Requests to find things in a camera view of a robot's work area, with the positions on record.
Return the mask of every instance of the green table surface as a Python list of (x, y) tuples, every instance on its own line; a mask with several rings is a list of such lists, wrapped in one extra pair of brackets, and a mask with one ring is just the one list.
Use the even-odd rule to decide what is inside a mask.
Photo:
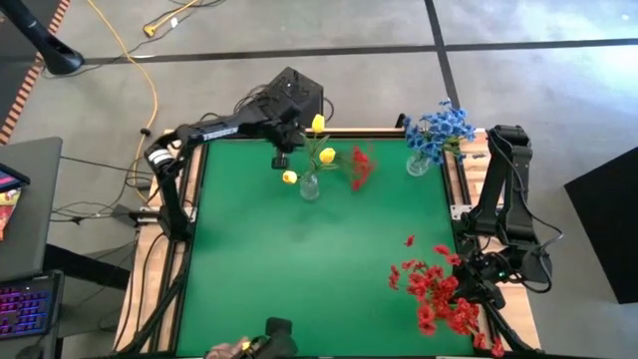
[[(472, 354), (471, 340), (445, 323), (422, 335), (415, 298), (388, 287), (391, 264), (444, 264), (432, 247), (453, 247), (441, 169), (409, 176), (403, 140), (329, 144), (372, 146), (377, 169), (356, 192), (338, 171), (319, 174), (314, 202), (271, 169), (271, 145), (210, 146), (177, 355), (262, 335), (271, 316), (292, 320), (298, 355)], [(292, 169), (306, 162), (302, 152), (291, 156)]]

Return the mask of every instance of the concrete floor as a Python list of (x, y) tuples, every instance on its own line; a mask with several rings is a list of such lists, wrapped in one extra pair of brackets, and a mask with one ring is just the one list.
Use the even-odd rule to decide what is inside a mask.
[[(133, 47), (142, 24), (171, 8), (167, 1), (97, 0)], [(633, 1), (435, 1), (447, 44), (593, 40), (638, 37)], [(87, 58), (121, 52), (85, 1), (74, 0), (59, 32)], [(201, 9), (165, 39), (137, 55), (178, 55), (315, 47), (432, 45), (421, 0), (228, 0)], [(461, 104), (478, 127), (522, 125), (533, 141), (530, 206), (565, 231), (550, 248), (554, 289), (530, 293), (541, 344), (549, 353), (634, 358), (638, 305), (618, 305), (562, 186), (638, 144), (638, 49), (600, 47), (449, 53)], [(159, 92), (156, 134), (229, 112), (255, 85), (291, 66), (324, 85), (336, 106), (333, 127), (391, 127), (401, 112), (418, 115), (445, 98), (436, 53), (348, 55), (147, 64)], [(64, 140), (67, 156), (127, 166), (138, 130), (151, 113), (144, 78), (128, 64), (67, 79), (40, 79), (12, 143), (47, 136)], [(56, 205), (109, 202), (122, 173), (62, 162)], [(123, 204), (140, 201), (127, 191)], [(539, 227), (539, 236), (552, 233)], [(50, 242), (81, 253), (130, 241), (114, 220), (80, 226), (52, 223)], [(96, 298), (96, 308), (118, 293)], [(106, 353), (113, 335), (65, 342), (65, 358)]]

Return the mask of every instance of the rgb keyboard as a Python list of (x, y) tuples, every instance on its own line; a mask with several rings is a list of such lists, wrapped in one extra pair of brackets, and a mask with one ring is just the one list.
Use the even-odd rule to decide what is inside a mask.
[(0, 284), (0, 339), (48, 333), (56, 291), (51, 277)]

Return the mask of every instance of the yellow flower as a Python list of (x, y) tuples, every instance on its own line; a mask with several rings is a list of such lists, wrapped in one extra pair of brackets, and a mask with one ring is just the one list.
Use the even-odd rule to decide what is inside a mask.
[(317, 114), (314, 120), (312, 120), (312, 131), (314, 131), (315, 134), (321, 134), (325, 128), (326, 119), (324, 119), (323, 116)]
[(324, 151), (319, 154), (319, 160), (321, 160), (321, 163), (324, 165), (332, 164), (335, 160), (335, 151), (331, 148), (324, 149)]
[(282, 179), (288, 184), (295, 184), (297, 182), (297, 174), (293, 171), (286, 171), (283, 173)]

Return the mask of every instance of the black metal frame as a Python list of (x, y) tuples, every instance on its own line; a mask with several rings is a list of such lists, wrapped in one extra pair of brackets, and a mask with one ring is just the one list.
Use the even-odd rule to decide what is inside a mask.
[[(361, 129), (361, 130), (346, 130), (346, 131), (326, 131), (324, 132), (324, 135), (330, 135), (331, 139), (402, 139), (405, 135), (403, 131), (366, 131), (365, 129)], [(255, 139), (250, 139), (247, 138), (245, 136), (233, 136), (233, 137), (229, 137), (227, 138), (227, 141), (255, 141)], [(195, 187), (195, 194), (194, 194), (194, 203), (193, 203), (193, 207), (197, 207), (199, 205), (199, 199), (200, 199), (200, 194), (201, 194), (201, 190), (202, 190), (202, 184), (203, 184), (203, 179), (205, 176), (205, 166), (206, 166), (206, 161), (208, 158), (208, 153), (210, 151), (210, 147), (214, 146), (213, 143), (211, 144), (207, 144), (207, 145), (203, 145), (201, 147), (201, 154), (200, 154), (200, 161), (199, 161), (199, 168), (197, 169), (197, 182), (196, 182), (196, 187)], [(448, 204), (448, 208), (450, 207), (450, 203), (451, 200), (454, 199), (454, 197), (452, 196), (452, 189), (451, 189), (451, 184), (449, 181), (450, 178), (450, 173), (449, 173), (449, 168), (446, 165), (442, 165), (442, 180), (444, 182), (444, 187), (445, 187), (445, 193), (446, 193), (446, 200), (447, 200), (447, 204)], [(182, 193), (185, 193), (185, 188), (184, 189), (180, 189), (180, 191)], [(195, 233), (193, 234), (193, 238), (192, 241), (190, 243), (187, 243), (186, 245), (194, 245), (194, 241), (196, 238), (196, 229), (197, 229), (197, 225), (196, 225), (197, 219), (195, 220)], [(170, 338), (168, 341), (168, 351), (167, 352), (159, 352), (159, 354), (161, 353), (169, 353), (171, 355), (174, 355), (176, 353), (176, 347), (177, 347), (177, 342), (179, 340), (179, 329), (181, 326), (181, 316), (183, 314), (183, 299), (185, 297), (185, 293), (187, 291), (188, 288), (188, 273), (190, 271), (189, 265), (190, 265), (190, 257), (192, 256), (192, 253), (190, 250), (186, 250), (184, 252), (184, 258), (182, 259), (182, 261), (184, 261), (186, 263), (186, 265), (188, 265), (188, 267), (185, 269), (185, 276), (186, 276), (186, 283), (184, 284), (184, 286), (182, 287), (181, 291), (179, 292), (179, 294), (176, 296), (176, 303), (175, 303), (175, 309), (174, 309), (174, 313), (173, 313), (173, 320), (172, 320), (172, 326), (171, 326), (171, 331), (170, 331)], [(170, 270), (166, 270), (166, 268), (164, 268), (164, 273), (162, 274), (162, 280), (165, 276), (170, 275), (172, 273), (172, 269)], [(423, 357), (419, 357), (419, 358), (432, 358), (433, 356), (423, 356)]]

